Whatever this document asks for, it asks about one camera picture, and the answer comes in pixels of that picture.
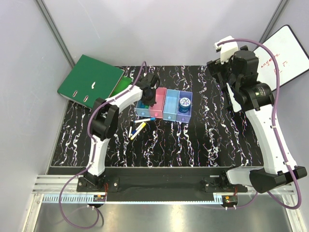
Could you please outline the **blue cleaning gel jar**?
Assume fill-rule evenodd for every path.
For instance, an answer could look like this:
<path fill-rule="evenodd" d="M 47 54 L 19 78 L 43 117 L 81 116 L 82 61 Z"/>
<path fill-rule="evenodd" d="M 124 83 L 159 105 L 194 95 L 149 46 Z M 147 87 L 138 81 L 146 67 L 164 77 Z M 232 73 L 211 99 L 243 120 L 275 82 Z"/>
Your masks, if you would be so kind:
<path fill-rule="evenodd" d="M 187 113 L 191 110 L 192 102 L 188 97 L 182 97 L 179 99 L 179 109 L 178 111 L 182 114 Z"/>

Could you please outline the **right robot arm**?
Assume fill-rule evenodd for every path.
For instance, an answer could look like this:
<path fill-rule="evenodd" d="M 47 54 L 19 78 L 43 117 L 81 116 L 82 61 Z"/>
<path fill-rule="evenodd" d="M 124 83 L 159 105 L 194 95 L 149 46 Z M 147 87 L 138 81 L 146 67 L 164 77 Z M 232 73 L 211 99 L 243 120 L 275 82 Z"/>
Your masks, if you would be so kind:
<path fill-rule="evenodd" d="M 247 46 L 238 47 L 236 42 L 216 45 L 215 49 L 220 52 L 220 58 L 207 63 L 211 76 L 231 101 L 231 109 L 236 110 L 239 104 L 245 113 L 253 127 L 264 162 L 262 168 L 228 170 L 219 179 L 220 188 L 228 192 L 236 185 L 244 185 L 265 193 L 291 183 L 293 176 L 296 179 L 307 176 L 306 168 L 297 165 L 286 142 L 282 140 L 281 145 L 278 145 L 275 132 L 279 135 L 282 132 L 278 123 L 272 123 L 276 120 L 271 115 L 274 96 L 268 84 L 257 80 L 258 57 Z"/>

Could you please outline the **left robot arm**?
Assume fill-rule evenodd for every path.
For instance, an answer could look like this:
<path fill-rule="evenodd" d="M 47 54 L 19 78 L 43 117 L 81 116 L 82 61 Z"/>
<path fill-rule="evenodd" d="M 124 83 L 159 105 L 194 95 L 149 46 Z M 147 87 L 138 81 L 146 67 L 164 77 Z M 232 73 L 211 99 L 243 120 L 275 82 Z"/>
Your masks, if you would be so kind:
<path fill-rule="evenodd" d="M 104 187 L 107 148 L 117 131 L 119 114 L 137 101 L 153 106 L 160 84 L 157 75 L 147 73 L 115 96 L 95 101 L 87 126 L 87 133 L 91 138 L 90 157 L 83 172 L 87 185 L 93 191 L 100 191 Z"/>

